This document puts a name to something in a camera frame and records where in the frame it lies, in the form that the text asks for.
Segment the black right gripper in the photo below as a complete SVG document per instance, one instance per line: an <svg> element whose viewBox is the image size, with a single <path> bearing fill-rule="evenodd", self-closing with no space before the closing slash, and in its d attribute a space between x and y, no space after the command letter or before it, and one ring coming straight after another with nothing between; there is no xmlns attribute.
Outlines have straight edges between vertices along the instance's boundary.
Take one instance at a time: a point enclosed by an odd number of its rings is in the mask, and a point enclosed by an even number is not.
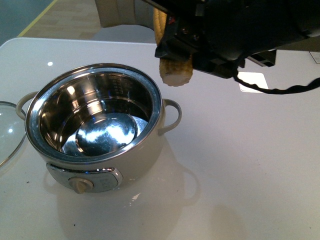
<svg viewBox="0 0 320 240"><path fill-rule="evenodd" d="M192 61L194 69L228 79L236 60L275 65L279 47L320 34L317 0L151 0L164 12L160 59Z"/></svg>

